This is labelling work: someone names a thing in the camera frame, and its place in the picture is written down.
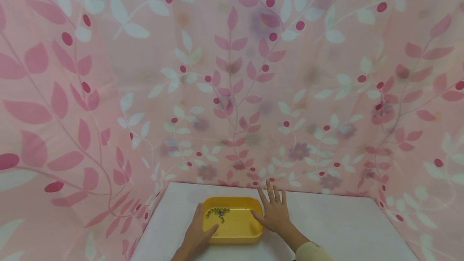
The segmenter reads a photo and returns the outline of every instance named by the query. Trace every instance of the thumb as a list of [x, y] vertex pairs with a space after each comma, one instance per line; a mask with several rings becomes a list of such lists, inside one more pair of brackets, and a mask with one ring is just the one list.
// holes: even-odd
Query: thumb
[[261, 225], [263, 225], [265, 227], [265, 219], [264, 219], [264, 217], [262, 215], [257, 213], [255, 210], [251, 210], [251, 214], [256, 219], [256, 221], [258, 221]]
[[218, 230], [219, 228], [219, 224], [216, 224], [214, 225], [213, 227], [209, 228], [209, 230], [207, 230], [205, 232], [206, 236], [208, 237], [208, 239], [210, 239], [210, 237], [212, 237], [214, 235], [214, 233], [216, 233], [216, 231]]

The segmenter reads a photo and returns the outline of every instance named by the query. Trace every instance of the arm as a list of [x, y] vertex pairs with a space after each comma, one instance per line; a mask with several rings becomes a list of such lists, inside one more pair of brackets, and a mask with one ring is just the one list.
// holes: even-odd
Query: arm
[[203, 204], [199, 203], [188, 227], [182, 245], [177, 249], [171, 261], [190, 261], [193, 255], [207, 246], [208, 241], [216, 233], [219, 224], [214, 225], [206, 232], [202, 229]]

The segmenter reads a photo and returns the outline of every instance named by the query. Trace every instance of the right hand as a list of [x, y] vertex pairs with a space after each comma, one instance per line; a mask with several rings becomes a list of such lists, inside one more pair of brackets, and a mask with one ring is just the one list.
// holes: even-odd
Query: right hand
[[268, 230], [280, 234], [281, 231], [291, 226], [289, 210], [287, 209], [287, 196], [285, 191], [282, 191], [282, 199], [280, 198], [279, 190], [274, 185], [266, 181], [267, 193], [269, 201], [261, 188], [258, 188], [259, 197], [264, 207], [264, 216], [254, 210], [251, 210], [253, 217]]

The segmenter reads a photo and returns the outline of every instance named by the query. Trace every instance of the pink wall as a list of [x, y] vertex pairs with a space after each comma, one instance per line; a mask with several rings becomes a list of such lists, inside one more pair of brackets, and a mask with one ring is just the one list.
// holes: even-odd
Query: pink wall
[[0, 0], [0, 260], [126, 261], [170, 181], [266, 179], [372, 197], [418, 258], [459, 260], [463, 13]]

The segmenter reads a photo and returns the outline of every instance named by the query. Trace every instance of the left hand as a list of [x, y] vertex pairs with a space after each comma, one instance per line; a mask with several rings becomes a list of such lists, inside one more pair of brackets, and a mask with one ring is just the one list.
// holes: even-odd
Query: left hand
[[219, 228], [219, 224], [214, 225], [206, 232], [202, 229], [202, 219], [203, 219], [203, 204], [199, 203], [193, 216], [192, 223], [185, 232], [184, 242], [181, 245], [181, 248], [194, 254], [202, 249], [208, 244], [210, 238], [216, 233]]

